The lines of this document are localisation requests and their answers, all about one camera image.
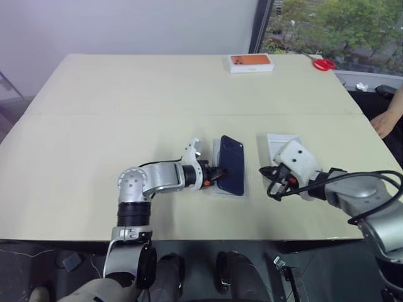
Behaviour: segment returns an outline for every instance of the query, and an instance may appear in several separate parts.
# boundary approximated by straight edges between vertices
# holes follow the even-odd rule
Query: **white box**
[[[253,53],[247,55],[228,55],[225,58],[225,68],[230,73],[267,72],[275,67],[267,53]]]

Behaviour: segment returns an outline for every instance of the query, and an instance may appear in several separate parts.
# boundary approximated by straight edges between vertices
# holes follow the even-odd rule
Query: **human hand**
[[[399,120],[399,115],[393,111],[386,110],[384,113],[374,117],[371,120],[371,125],[379,134],[380,138],[385,138],[394,128]]]

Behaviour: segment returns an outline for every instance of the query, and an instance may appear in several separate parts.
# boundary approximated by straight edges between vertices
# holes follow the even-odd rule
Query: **white wall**
[[[68,53],[247,53],[257,1],[1,0],[0,70],[31,96]]]

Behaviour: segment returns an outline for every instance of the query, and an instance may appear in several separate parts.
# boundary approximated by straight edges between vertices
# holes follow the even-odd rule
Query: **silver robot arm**
[[[224,175],[219,167],[197,160],[202,143],[193,139],[179,160],[129,168],[118,179],[118,221],[112,229],[103,278],[89,281],[62,302],[136,301],[155,280],[157,254],[152,246],[151,200],[157,193],[212,186]]]
[[[357,225],[374,253],[381,277],[388,289],[403,293],[403,176],[394,171],[347,173],[332,168],[322,172],[314,156],[301,144],[291,141],[274,157],[276,166],[260,172],[271,180],[268,196],[299,194],[303,199],[319,198],[342,209]],[[397,184],[385,174],[400,179]],[[399,190],[391,196],[381,180]]]

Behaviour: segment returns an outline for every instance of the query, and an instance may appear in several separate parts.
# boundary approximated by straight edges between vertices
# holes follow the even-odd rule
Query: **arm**
[[[392,101],[388,110],[376,116],[371,120],[371,125],[377,131],[381,138],[385,138],[394,128],[396,123],[403,115],[403,86],[400,87]]]

